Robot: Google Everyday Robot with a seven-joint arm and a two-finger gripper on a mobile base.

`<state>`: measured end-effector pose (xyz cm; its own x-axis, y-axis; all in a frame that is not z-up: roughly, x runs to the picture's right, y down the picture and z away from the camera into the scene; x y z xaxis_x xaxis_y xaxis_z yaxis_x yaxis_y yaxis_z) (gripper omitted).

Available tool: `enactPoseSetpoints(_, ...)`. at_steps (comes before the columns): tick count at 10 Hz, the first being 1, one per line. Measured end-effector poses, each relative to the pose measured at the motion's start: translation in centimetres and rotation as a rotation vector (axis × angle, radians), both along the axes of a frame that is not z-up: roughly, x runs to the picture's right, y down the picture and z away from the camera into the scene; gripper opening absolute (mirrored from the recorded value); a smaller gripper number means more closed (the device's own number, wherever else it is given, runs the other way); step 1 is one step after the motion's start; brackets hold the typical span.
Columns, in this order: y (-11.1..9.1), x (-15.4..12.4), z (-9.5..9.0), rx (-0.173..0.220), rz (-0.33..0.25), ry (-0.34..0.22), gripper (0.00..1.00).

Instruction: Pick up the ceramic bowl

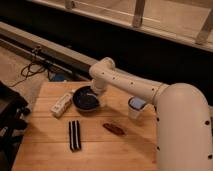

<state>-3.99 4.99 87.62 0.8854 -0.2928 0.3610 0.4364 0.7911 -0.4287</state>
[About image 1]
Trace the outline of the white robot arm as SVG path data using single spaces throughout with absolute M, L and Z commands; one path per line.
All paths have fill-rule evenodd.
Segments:
M 209 105 L 198 88 L 124 74 L 109 57 L 92 65 L 89 74 L 97 94 L 111 84 L 156 107 L 157 171 L 213 171 Z

